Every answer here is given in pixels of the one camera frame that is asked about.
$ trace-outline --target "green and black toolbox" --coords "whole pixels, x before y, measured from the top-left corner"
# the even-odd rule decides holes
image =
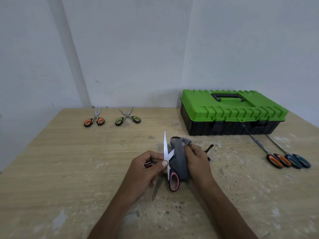
[[[181,115],[189,135],[270,134],[288,110],[257,91],[183,90]]]

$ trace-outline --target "wall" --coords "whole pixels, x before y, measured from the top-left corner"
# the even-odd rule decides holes
[[[176,107],[192,0],[62,0],[94,106]]]
[[[181,89],[257,90],[319,126],[319,0],[194,0]]]
[[[89,100],[79,96],[46,0],[0,0],[0,20],[2,171],[62,108]]]

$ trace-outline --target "table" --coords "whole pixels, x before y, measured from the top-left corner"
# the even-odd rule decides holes
[[[86,238],[117,191],[130,161],[163,152],[163,133],[189,137],[209,151],[217,183],[259,238],[319,238],[319,128],[289,112],[271,135],[303,155],[310,169],[276,169],[246,135],[194,136],[178,108],[134,108],[140,124],[114,122],[118,109],[102,109],[106,124],[85,128],[94,110],[63,109],[0,175],[0,238]],[[256,135],[272,152],[265,135]],[[154,201],[147,189],[126,215],[119,238],[217,238],[201,201],[182,183],[162,183]]]

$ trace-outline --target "person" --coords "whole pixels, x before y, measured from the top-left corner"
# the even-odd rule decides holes
[[[214,180],[206,153],[193,144],[185,145],[184,150],[193,183],[212,214],[222,238],[257,238]],[[145,163],[150,160],[159,162],[145,169]],[[167,166],[168,161],[164,160],[164,155],[153,151],[134,158],[122,184],[88,239],[115,238],[130,207],[142,196],[153,178]]]

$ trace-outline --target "hand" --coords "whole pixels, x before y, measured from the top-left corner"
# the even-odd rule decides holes
[[[206,186],[215,182],[207,154],[199,147],[191,144],[190,146],[184,146],[185,155],[187,157],[187,165],[190,175],[199,189],[203,189]]]
[[[146,169],[144,165],[151,160],[159,162]],[[117,191],[117,196],[125,198],[130,204],[133,204],[142,196],[152,179],[167,166],[168,162],[164,160],[164,155],[153,151],[147,151],[134,158]]]

